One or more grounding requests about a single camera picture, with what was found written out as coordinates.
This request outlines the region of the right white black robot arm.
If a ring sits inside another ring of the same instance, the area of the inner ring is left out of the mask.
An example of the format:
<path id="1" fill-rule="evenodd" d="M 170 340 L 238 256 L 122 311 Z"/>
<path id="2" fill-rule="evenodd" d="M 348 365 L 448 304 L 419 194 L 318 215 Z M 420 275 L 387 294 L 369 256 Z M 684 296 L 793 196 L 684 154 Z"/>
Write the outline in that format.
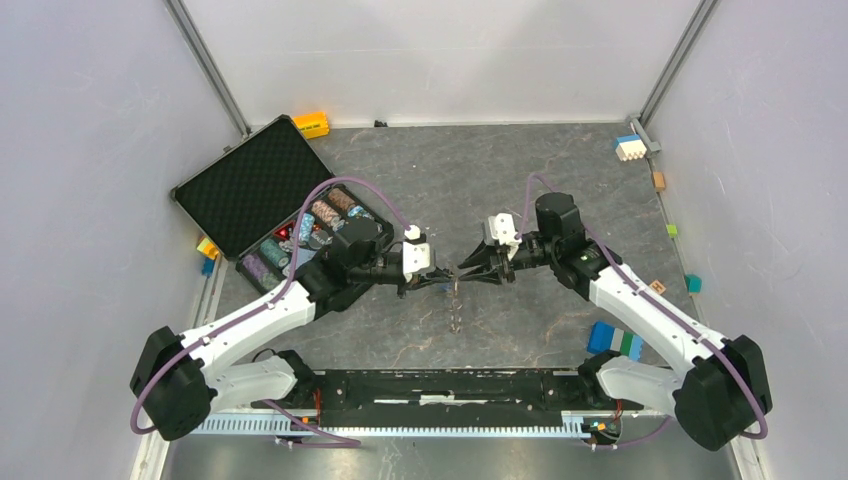
<path id="1" fill-rule="evenodd" d="M 773 407 L 764 357 L 745 335 L 704 326 L 645 284 L 594 239 L 571 195 L 534 202 L 538 228 L 516 230 L 509 214 L 491 216 L 483 239 L 460 264 L 461 280 L 512 283 L 519 270 L 547 267 L 557 281 L 615 316 L 667 363 L 655 367 L 606 350 L 579 368 L 577 392 L 591 408 L 631 401 L 678 422 L 698 445 L 717 451 L 738 436 L 762 439 Z"/>

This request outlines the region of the large metal keyring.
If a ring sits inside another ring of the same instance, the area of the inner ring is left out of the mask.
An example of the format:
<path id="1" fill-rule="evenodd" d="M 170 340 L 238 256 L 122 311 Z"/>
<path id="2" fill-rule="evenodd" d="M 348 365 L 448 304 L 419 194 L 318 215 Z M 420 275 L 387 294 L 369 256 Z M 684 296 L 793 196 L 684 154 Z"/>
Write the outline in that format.
<path id="1" fill-rule="evenodd" d="M 448 296 L 450 299 L 450 315 L 451 320 L 449 324 L 449 331 L 452 334 L 458 334 L 461 331 L 461 315 L 460 309 L 462 307 L 460 294 L 459 294 L 459 281 L 457 278 L 454 278 L 450 284 L 448 290 Z"/>

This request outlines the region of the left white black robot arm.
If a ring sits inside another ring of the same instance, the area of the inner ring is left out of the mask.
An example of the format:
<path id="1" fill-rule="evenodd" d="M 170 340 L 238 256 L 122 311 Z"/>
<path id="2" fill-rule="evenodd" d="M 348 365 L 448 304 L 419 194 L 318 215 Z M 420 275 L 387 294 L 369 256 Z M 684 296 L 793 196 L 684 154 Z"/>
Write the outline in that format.
<path id="1" fill-rule="evenodd" d="M 290 330 L 346 310 L 373 285 L 393 285 L 404 296 L 450 280 L 418 227 L 406 230 L 393 250 L 376 221 L 353 218 L 261 298 L 181 334 L 169 327 L 151 333 L 130 380 L 137 398 L 131 429 L 173 441 L 218 410 L 278 399 L 302 407 L 314 394 L 309 375 L 281 355 L 258 363 L 242 358 Z"/>

